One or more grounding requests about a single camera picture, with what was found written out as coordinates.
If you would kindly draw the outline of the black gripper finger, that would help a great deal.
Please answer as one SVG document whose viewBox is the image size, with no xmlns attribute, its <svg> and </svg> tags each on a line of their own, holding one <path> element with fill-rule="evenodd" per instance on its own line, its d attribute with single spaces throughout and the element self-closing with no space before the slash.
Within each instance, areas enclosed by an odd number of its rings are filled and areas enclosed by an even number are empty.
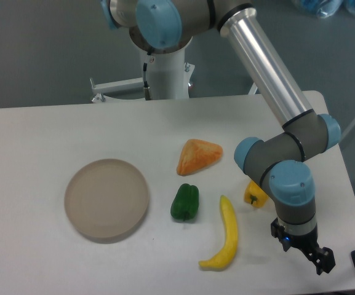
<svg viewBox="0 0 355 295">
<path fill-rule="evenodd" d="M 300 251 L 315 265 L 316 273 L 318 275 L 321 275 L 322 273 L 330 273 L 335 267 L 334 254 L 330 248 L 309 246 L 301 248 Z"/>
</svg>

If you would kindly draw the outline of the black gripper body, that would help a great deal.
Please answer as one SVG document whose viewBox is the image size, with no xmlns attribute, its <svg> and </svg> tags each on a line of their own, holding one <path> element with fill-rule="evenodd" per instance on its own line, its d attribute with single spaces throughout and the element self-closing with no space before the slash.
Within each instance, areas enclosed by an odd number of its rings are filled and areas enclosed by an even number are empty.
<svg viewBox="0 0 355 295">
<path fill-rule="evenodd" d="M 290 224 L 276 218 L 271 223 L 271 235 L 279 240 L 284 251 L 296 248 L 303 253 L 314 253 L 319 249 L 316 217 L 303 224 Z"/>
</svg>

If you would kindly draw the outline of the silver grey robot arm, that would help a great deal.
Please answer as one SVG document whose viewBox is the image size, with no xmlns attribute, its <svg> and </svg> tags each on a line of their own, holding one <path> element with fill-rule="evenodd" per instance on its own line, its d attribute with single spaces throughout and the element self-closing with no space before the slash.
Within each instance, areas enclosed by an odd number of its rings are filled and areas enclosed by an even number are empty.
<svg viewBox="0 0 355 295">
<path fill-rule="evenodd" d="M 271 234 L 284 250 L 296 248 L 317 273 L 335 267 L 329 248 L 317 243 L 314 180 L 305 161 L 338 144 L 338 122 L 316 114 L 257 22 L 250 1 L 102 1 L 109 27 L 128 28 L 144 51 L 139 81 L 146 100 L 181 98 L 188 83 L 171 74 L 149 74 L 150 58 L 184 48 L 192 37 L 215 29 L 229 40 L 282 126 L 268 140 L 246 138 L 234 152 L 238 167 L 273 200 L 277 217 Z"/>
</svg>

